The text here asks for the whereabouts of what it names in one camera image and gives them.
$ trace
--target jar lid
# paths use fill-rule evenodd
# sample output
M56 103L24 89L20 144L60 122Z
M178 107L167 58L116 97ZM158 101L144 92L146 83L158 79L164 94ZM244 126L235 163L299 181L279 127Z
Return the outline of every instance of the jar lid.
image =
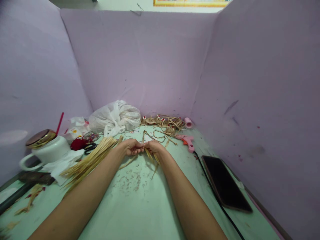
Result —
M26 147L31 149L37 149L46 143L50 142L52 139L54 139L57 136L57 134L51 130L46 129L41 132L38 132L37 134L33 135L27 142Z

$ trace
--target straw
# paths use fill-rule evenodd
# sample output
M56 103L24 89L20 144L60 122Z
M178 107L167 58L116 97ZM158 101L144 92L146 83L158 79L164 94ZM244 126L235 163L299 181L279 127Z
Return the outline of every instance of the straw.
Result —
M58 128L57 128L57 130L56 130L57 135L58 135L59 130L60 130L60 126L61 126L61 122L62 122L62 119L63 119L63 115L64 115L64 112L61 113L60 122L59 122Z

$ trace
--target cord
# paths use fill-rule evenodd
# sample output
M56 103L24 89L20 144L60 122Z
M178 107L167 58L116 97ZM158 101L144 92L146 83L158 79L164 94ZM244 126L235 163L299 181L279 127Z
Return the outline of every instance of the cord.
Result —
M216 200L217 200L220 208L222 209L222 211L223 211L223 213L226 215L226 217L229 219L229 221L230 221L231 224L233 225L234 229L235 229L235 230L237 231L237 233L239 234L240 238L241 238L242 240L245 240L244 237L242 236L241 232L240 232L239 229L237 228L237 226L234 224L234 222L232 221L232 219L230 218L230 216L227 214L226 210L224 210L224 208L223 208L223 206L222 206L219 198L217 197L216 192L213 190L213 187L212 187L212 185L211 185L211 182L209 181L209 179L208 179L208 177L207 177L207 173L206 173L206 171L204 170L204 168L203 168L203 166L202 166L202 163L201 163L201 161L200 161L200 158L199 158L198 154L196 153L196 151L194 151L193 153L194 153L194 154L197 156L197 158L198 158L198 161L199 161L199 163L200 163L200 166L201 166L201 168L202 168L202 171L203 171L204 175L206 176L206 179L207 179L207 181L208 181L208 183L209 183L209 186L211 187L211 190L212 190L212 192L213 192L213 195L215 196L215 198L216 198Z

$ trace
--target pink glue gun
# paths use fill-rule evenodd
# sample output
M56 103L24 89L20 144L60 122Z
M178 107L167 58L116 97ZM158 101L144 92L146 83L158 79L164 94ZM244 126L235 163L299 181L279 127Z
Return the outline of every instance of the pink glue gun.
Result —
M194 138L192 136L177 135L175 138L183 140L183 144L188 145L188 151L191 153L194 152L194 147L192 145L192 141L194 140Z

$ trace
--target white plastic bag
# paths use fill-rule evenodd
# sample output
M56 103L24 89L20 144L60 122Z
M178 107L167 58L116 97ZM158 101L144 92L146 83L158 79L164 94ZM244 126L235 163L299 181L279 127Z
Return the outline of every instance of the white plastic bag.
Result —
M69 121L70 125L64 136L68 143L90 132L89 123L83 117L73 117Z
M140 111L123 100L117 100L96 110L89 117L92 131L104 131L105 137L133 130L140 125Z

